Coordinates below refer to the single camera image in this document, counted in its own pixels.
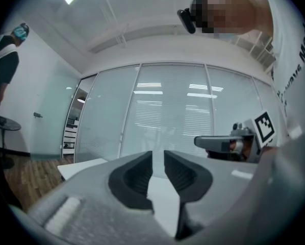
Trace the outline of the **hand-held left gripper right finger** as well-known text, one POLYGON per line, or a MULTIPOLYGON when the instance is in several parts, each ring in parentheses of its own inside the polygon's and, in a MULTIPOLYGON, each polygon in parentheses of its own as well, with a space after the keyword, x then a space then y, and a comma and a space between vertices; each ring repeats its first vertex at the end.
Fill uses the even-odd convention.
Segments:
POLYGON ((171 151, 164 152, 165 174, 180 198, 176 240, 185 239, 202 229, 190 223, 186 205, 203 198, 213 183, 210 171, 171 151))

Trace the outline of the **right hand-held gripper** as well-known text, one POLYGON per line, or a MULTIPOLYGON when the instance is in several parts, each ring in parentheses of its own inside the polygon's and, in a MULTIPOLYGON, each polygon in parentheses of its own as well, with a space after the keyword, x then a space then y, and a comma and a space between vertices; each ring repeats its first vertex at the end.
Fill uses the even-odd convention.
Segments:
POLYGON ((264 147, 276 136, 267 111, 233 125, 229 136, 197 136, 194 145, 207 151, 229 153, 239 161, 258 163, 264 147))

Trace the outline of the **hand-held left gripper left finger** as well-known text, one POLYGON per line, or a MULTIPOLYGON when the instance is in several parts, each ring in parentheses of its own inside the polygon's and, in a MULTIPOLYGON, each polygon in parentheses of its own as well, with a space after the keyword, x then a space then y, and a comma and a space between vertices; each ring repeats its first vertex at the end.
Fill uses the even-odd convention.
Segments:
POLYGON ((114 169, 108 186, 123 205, 130 209, 153 211, 153 204, 147 198, 148 186, 153 175, 153 153, 136 154, 134 159, 114 169))

